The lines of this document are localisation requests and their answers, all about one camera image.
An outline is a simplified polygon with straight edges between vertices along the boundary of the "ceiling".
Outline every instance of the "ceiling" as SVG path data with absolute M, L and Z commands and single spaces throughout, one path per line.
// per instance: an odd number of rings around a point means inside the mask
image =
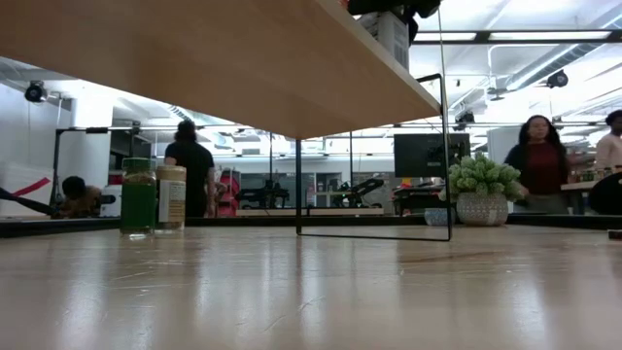
M 599 0 L 598 6 L 594 5 L 594 0 L 478 0 L 476 6 L 474 3 L 444 0 L 440 9 L 442 30 L 597 29 L 622 15 L 619 0 Z M 437 16 L 417 18 L 417 21 L 420 31 L 439 30 Z M 471 111 L 478 123 L 522 123 L 533 114 L 562 117 L 564 122 L 602 121 L 606 114 L 622 107 L 622 83 L 619 83 L 622 82 L 622 45 L 602 45 L 576 57 L 563 67 L 570 80 L 566 87 L 549 89 L 538 87 L 539 82 L 536 82 L 517 91 L 503 92 L 500 100 L 494 98 L 495 93 L 488 93 L 489 88 L 499 88 L 504 80 L 517 73 L 525 73 L 521 71 L 535 62 L 568 49 L 572 49 L 570 45 L 456 45 L 443 48 L 415 45 L 410 49 L 409 70 L 415 78 L 443 72 L 444 60 L 450 122 L 465 111 Z M 198 124 L 220 125 L 218 129 L 201 131 L 201 141 L 227 145 L 216 153 L 240 154 L 243 148 L 265 150 L 265 144 L 269 143 L 269 137 L 263 133 L 239 130 L 239 125 L 218 118 L 183 108 L 176 110 L 175 106 L 164 102 L 97 86 L 7 58 L 0 59 L 0 83 L 25 88 L 27 81 L 39 79 L 46 82 L 49 90 L 61 92 L 66 97 L 79 95 L 85 89 L 114 95 L 117 98 L 114 110 L 116 124 L 139 121 L 142 125 L 175 125 L 181 120 L 182 111 L 183 116 L 196 120 Z M 425 83 L 424 87 L 439 99 L 438 82 Z M 440 118 L 417 121 L 423 124 L 439 122 Z M 466 130 L 472 136 L 474 147 L 486 143 L 486 131 L 490 128 L 493 126 Z M 431 127 L 407 130 L 434 132 Z M 375 138 L 361 140 L 361 146 L 355 145 L 354 150 L 361 153 L 368 153 L 367 149 L 390 151 L 390 141 L 386 140 L 399 132 L 404 131 L 394 128 L 356 131 L 355 137 Z M 565 142 L 586 141 L 584 144 L 593 145 L 606 131 L 602 127 L 586 125 L 565 127 L 561 132 Z M 154 132 L 143 136 L 152 141 L 156 139 Z M 170 142 L 171 139 L 172 132 L 157 134 L 158 142 Z M 278 143 L 283 152 L 291 146 L 291 140 L 285 138 L 279 138 Z M 326 143 L 318 146 L 318 140 L 306 144 L 310 150 L 324 147 L 318 152 L 327 151 Z

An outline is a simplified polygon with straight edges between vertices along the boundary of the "potted plant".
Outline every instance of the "potted plant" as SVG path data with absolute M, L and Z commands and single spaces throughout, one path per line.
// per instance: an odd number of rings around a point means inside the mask
M 463 157 L 460 164 L 449 168 L 449 192 L 456 211 L 467 225 L 499 226 L 507 220 L 507 201 L 522 198 L 518 177 L 520 171 L 507 164 L 496 164 L 478 153 Z M 445 189 L 439 194 L 447 200 Z

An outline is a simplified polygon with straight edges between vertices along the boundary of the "white shirt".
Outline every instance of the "white shirt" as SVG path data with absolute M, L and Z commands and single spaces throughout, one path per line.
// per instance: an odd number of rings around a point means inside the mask
M 622 165 L 622 139 L 609 133 L 596 145 L 596 167 L 613 169 L 616 165 Z

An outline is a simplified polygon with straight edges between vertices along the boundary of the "red stripe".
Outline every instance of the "red stripe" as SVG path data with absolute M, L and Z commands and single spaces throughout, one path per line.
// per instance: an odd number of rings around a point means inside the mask
M 33 193 L 33 192 L 41 189 L 43 186 L 45 186 L 45 185 L 47 185 L 49 183 L 50 183 L 50 179 L 43 178 L 43 179 L 37 181 L 36 183 L 28 186 L 28 187 L 25 187 L 25 188 L 23 188 L 23 189 L 21 189 L 19 191 L 14 192 L 13 195 L 14 196 L 23 196 L 23 195 L 26 195 L 26 194 L 29 194 L 29 193 Z

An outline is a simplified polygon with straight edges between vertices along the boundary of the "glass jar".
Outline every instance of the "glass jar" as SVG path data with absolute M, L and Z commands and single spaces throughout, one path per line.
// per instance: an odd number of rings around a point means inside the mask
M 121 233 L 148 235 L 156 227 L 156 172 L 147 158 L 123 160 Z
M 157 168 L 157 224 L 155 233 L 180 233 L 186 220 L 186 168 Z

